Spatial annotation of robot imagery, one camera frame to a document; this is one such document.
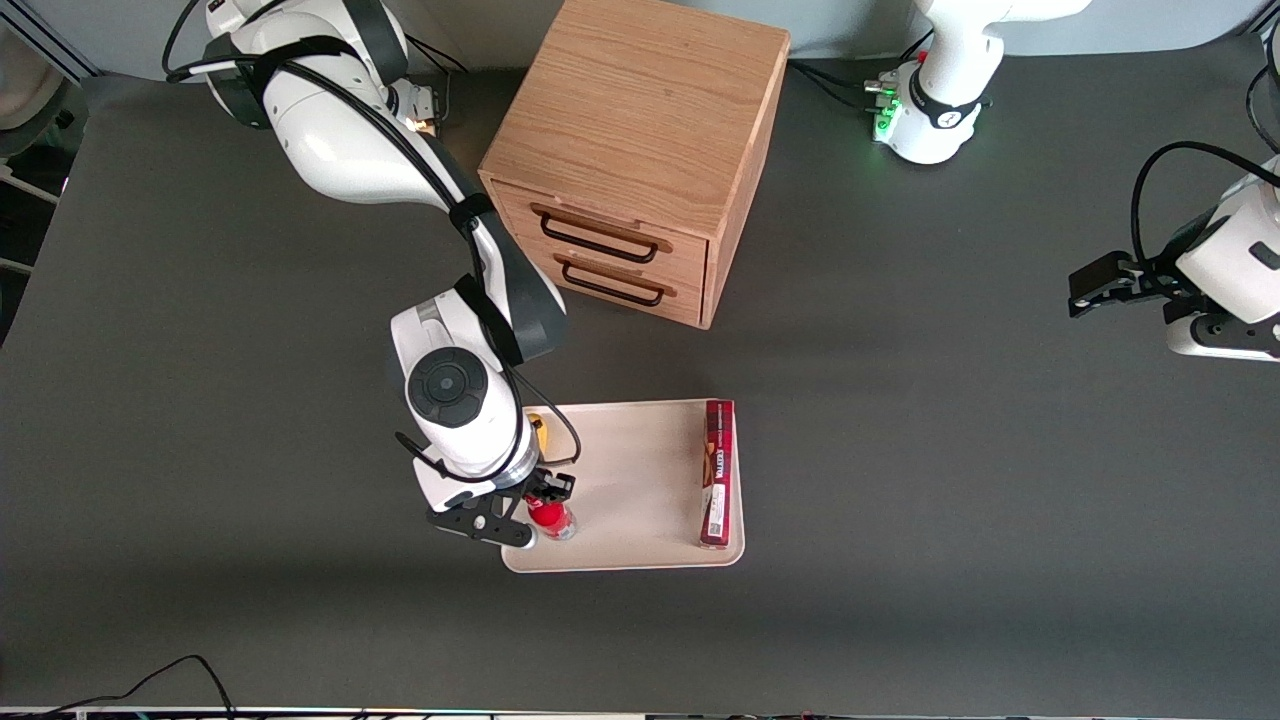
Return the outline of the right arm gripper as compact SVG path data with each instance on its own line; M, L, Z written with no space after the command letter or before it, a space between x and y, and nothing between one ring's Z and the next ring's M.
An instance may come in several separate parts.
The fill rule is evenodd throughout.
M470 500L443 512L429 509L428 520L439 530L471 541L529 550L535 546L538 533L516 518L516 510L527 498L530 503L564 503L572 497L575 483L570 474L535 470L518 484L497 489L495 500Z

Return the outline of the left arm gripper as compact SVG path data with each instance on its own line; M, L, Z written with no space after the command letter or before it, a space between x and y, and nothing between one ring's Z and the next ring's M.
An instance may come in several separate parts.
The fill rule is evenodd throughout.
M1134 258L1111 251L1069 275L1068 315L1076 319L1108 305L1160 299L1167 301L1165 313L1201 313L1201 291L1176 268L1199 236L1201 228L1180 228L1161 252L1148 255L1140 232L1132 231Z

